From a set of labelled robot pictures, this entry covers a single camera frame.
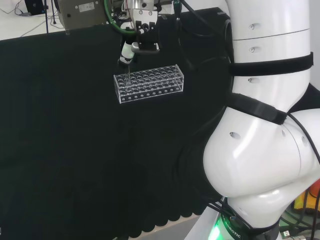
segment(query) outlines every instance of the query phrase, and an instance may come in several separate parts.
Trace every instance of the screw hole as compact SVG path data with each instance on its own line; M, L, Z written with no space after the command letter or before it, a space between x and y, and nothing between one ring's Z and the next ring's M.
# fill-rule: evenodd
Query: screw hole
M236 132L230 132L229 133L230 134L230 136L232 137L232 138L234 138L234 139L237 139L237 140L239 140L240 138L241 138L241 136L238 134L238 133L236 133Z
M305 145L305 146L308 145L308 141L304 136L301 137L301 140L302 140L303 145Z

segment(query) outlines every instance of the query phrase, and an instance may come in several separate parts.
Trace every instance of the yellow object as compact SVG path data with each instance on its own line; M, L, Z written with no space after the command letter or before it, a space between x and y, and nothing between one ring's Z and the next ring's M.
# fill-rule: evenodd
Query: yellow object
M304 208L304 200L305 200L305 192L303 192L300 196L298 196L294 201L294 209L295 210L302 210ZM316 198L311 196L310 193L308 194L307 201L306 201L306 209L307 210L314 210L316 206Z

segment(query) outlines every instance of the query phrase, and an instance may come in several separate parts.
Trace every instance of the wire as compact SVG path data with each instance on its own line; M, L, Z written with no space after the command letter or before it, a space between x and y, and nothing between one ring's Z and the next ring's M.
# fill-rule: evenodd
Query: wire
M318 162L320 164L320 155L319 155L318 150L317 150L314 142L312 141L312 138L310 137L309 133L307 132L305 127L291 113L288 113L288 116L301 128L301 130L305 134L306 138L308 139L312 150L314 151L316 159L318 160ZM313 215L312 232L311 232L311 237L310 237L311 240L313 240L314 237L315 237L315 231L316 231L316 225L317 225L317 216L318 216L318 208L319 208L319 200L320 200L320 190L318 192L318 195L317 195L316 201L315 201L315 208L314 208L315 211L314 211L314 215Z
M218 31L212 27L202 16L200 16L185 0L180 0L180 2L189 10L193 15L195 15L204 25L210 28L216 35L221 36Z
M15 11L15 10L18 8L19 3L21 3L21 1L22 1L22 0L20 0L20 1L15 5L14 9L11 10L11 11L9 11L9 12L6 12L5 10L3 10L3 9L1 9L1 8L0 8L0 11L4 12L5 14L10 14L10 13L12 13L13 11Z
M305 216L306 208L307 208L307 200L308 200L309 190L310 190L310 189L308 188L308 189L305 191L305 193L304 193L302 213L301 213L298 221L297 221L294 225L290 226L290 229L296 228L296 227L302 222L302 220L303 220L303 218L304 218L304 216Z
M22 35L20 36L20 38L23 37L24 35L32 32L33 30L35 30L36 28L38 28L39 26L41 26L41 25L44 24L45 22L46 22L46 21L43 21L43 22L40 23L39 25L37 25L37 26L35 26L34 28L32 28L30 31L27 31L26 33L22 34Z
M285 210L284 212L285 212L285 214L287 214L290 218L292 218L292 219L294 219L294 220L296 220L296 221L299 221L299 218L297 218L296 216L292 215L292 214L291 214L290 212L288 212L287 210ZM307 223L307 222L305 222L305 221L300 221L300 223L303 224L303 225L306 225L307 227L312 228L312 225L309 224L309 223Z
M316 159L318 160L319 164L320 164L320 155L318 153L318 150L314 144L314 142L312 141L312 138L310 137L309 133L307 132L307 130L305 129L305 127L291 114L288 113L288 116L301 128L301 130L303 131L303 133L305 134L306 138L308 139L312 150L314 151L314 154L316 156Z
M36 28L38 28L40 25L44 24L45 22L46 22L46 21L43 21L43 22L42 22L42 23L40 23L38 26L36 26L36 27L32 28L30 31L27 31L26 33L22 34L22 35L20 36L20 38L21 38L21 37L23 37L24 35L26 35L26 34L28 34L28 33L32 32L33 30L35 30Z
M104 10L105 10L105 14L106 14L106 19L108 21L108 23L120 34L124 34L124 35L135 35L137 34L135 31L127 31L122 29L121 27L119 27L112 19L109 9L108 9L108 3L107 0L103 0L104 1Z
M204 34L200 34L200 33L196 33L196 32L190 31L182 23L181 23L181 28L186 34L189 34L189 35L191 35L193 37L197 37L197 38L213 38L213 37L216 36L215 34L204 35Z
M49 18L49 19L51 19L51 21L50 21L50 25L51 25L52 27L55 27L55 28L57 28L57 29L65 29L64 27L58 27L58 26L56 26L56 25L52 24L52 20L53 20L53 18Z
M312 231L311 231L310 240L314 240L314 238L315 238L317 217L318 217L318 208L319 208L319 200L320 200L320 189L319 189L318 195L316 196L316 201L315 201L313 223L312 223Z

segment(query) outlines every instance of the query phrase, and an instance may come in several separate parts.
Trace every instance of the black cable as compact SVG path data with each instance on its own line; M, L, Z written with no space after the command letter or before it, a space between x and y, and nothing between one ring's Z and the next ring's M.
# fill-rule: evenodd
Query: black cable
M318 162L320 164L320 155L319 155L318 150L317 150L314 142L312 141L312 138L310 137L309 133L307 132L305 127L291 113L288 113L288 116L301 128L301 130L305 134L306 138L308 139L312 150L314 151L316 159L318 160ZM311 238L310 238L311 240L313 240L314 237L315 237L315 231L316 231L316 225L317 225L317 216L318 216L318 208L319 208L319 200L320 200L320 190L318 192L318 195L317 195L316 201L315 201L313 223L312 223L312 232L311 232Z
M204 25L210 28L217 36L221 37L219 32L214 27L212 27L202 16L200 16L195 10L193 10L193 8L185 0L180 0L180 2L185 6L186 9L189 10L189 12L195 15Z
M156 11L158 13L162 11L162 5L160 3L160 0L158 0L158 2L156 4L154 4L154 6L156 7Z
M193 36L193 37L196 37L196 38L213 38L213 37L216 36L215 34L204 35L204 34L200 34L200 33L196 33L196 32L190 31L190 30L187 29L183 24L181 24L181 29L182 29L186 34L189 34L189 35L191 35L191 36Z
M49 18L49 19L51 19L50 25L51 25L52 27L55 27L55 28L57 28L57 29L65 29L64 27L58 27L58 26L53 25L53 24L52 24L52 19L53 19L53 18Z
M47 0L44 0L44 13L45 13L46 33L48 34L49 33L49 28L48 28Z
M280 217L280 220L283 221L284 223L288 224L289 226L292 225L292 222L286 220L286 219L283 218L282 216Z
M292 215L290 212L288 212L287 210L285 210L284 211L285 212L285 214L287 214L290 218L292 218L293 220L296 220L296 221L299 221L300 219L299 218L297 218L296 216L294 216L294 215ZM312 228L312 225L311 224L309 224L309 223L307 223L307 222L305 222L305 221L300 221L300 224L303 224L303 225L305 225L305 226L307 226L307 227L310 227L310 228Z
M318 195L316 196L316 201L315 201L313 223L312 223L312 231L311 231L310 240L314 240L314 238L315 238L317 217L318 217L318 208L319 208L319 200L320 200L320 189L319 189Z
M305 193L304 193L302 213L301 213L298 221L297 221L294 225L290 226L290 229L296 228L296 227L302 222L302 220L303 220L303 218L304 218L304 216L305 216L306 208L307 208L307 200L308 200L309 190L310 190L310 189L308 188L308 189L305 191Z
M318 150L317 150L314 142L312 141L312 138L310 137L309 133L307 132L305 127L291 113L288 113L288 116L301 128L301 130L305 134L306 138L308 139L312 150L314 151L316 159L318 160L318 162L320 164L320 155L319 155Z

